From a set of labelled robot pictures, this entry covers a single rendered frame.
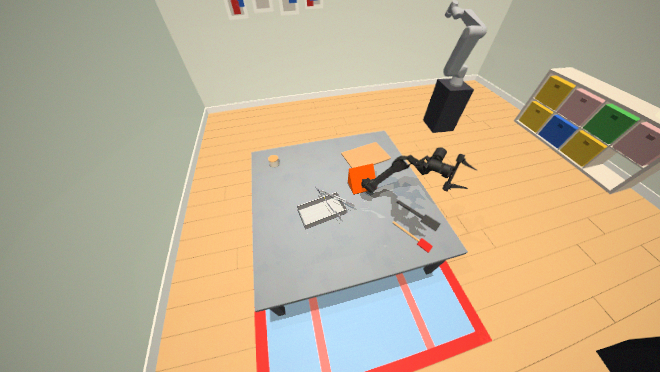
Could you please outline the red spatula with wooden handle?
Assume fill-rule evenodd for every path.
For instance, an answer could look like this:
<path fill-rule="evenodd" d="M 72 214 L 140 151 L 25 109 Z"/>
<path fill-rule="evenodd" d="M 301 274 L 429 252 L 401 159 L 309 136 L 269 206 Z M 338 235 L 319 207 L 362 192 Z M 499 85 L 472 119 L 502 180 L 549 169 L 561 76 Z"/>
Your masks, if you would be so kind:
<path fill-rule="evenodd" d="M 405 233 L 411 235 L 413 238 L 415 238 L 417 241 L 419 241 L 419 242 L 418 242 L 418 245 L 419 245 L 420 247 L 422 247 L 427 253 L 428 253 L 428 252 L 430 251 L 430 249 L 433 247 L 432 245 L 430 245 L 430 244 L 429 244 L 426 240 L 424 240 L 423 238 L 421 238 L 421 240 L 419 240 L 419 239 L 416 238 L 414 235 L 412 235 L 411 233 L 408 233 L 406 230 L 404 230 L 403 228 L 401 228 L 396 222 L 393 222 L 393 223 L 394 223 L 395 225 L 397 225 L 397 227 L 400 228 L 402 231 L 404 231 Z"/>

